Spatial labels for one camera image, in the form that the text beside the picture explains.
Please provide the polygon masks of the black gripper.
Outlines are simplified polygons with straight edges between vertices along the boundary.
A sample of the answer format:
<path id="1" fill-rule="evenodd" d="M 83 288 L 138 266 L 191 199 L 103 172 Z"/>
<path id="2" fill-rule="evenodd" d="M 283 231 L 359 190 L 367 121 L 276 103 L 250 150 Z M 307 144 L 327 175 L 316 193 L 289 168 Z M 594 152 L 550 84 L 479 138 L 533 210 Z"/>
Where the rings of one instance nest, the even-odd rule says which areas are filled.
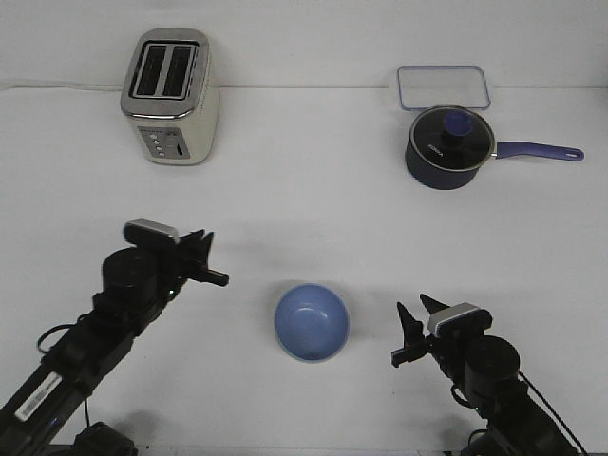
<path id="1" fill-rule="evenodd" d="M 214 233 L 203 229 L 180 237 L 172 252 L 160 254 L 160 286 L 165 290 L 180 289 L 188 280 L 225 287 L 229 275 L 208 266 Z"/>
<path id="2" fill-rule="evenodd" d="M 437 314 L 447 308 L 446 304 L 426 294 L 420 294 L 419 297 L 429 315 Z M 424 336 L 423 323 L 416 320 L 401 302 L 397 303 L 397 311 L 403 329 L 404 344 L 402 348 L 390 354 L 391 365 L 398 368 L 404 363 L 417 361 L 430 354 L 448 379 L 463 380 L 466 333 L 463 330 L 456 330 L 440 338 L 432 334 Z"/>

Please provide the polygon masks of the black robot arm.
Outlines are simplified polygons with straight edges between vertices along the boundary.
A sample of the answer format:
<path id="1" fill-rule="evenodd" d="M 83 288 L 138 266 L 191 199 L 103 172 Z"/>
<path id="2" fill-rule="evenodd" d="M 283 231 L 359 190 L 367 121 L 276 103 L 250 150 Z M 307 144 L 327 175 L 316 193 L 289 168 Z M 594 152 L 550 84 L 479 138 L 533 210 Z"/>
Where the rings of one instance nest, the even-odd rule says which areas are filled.
<path id="1" fill-rule="evenodd" d="M 420 300 L 428 322 L 397 303 L 403 347 L 391 364 L 431 355 L 452 385 L 453 399 L 475 410 L 486 426 L 469 434 L 462 455 L 585 455 L 580 441 L 521 372 L 516 348 L 485 333 L 491 313 L 469 303 L 444 304 L 426 294 Z"/>
<path id="2" fill-rule="evenodd" d="M 92 297 L 91 311 L 68 325 L 2 407 L 2 454 L 41 452 L 187 281 L 229 282 L 208 266 L 214 236 L 205 230 L 180 237 L 172 228 L 132 220 L 123 236 L 129 245 L 103 262 L 103 289 Z"/>

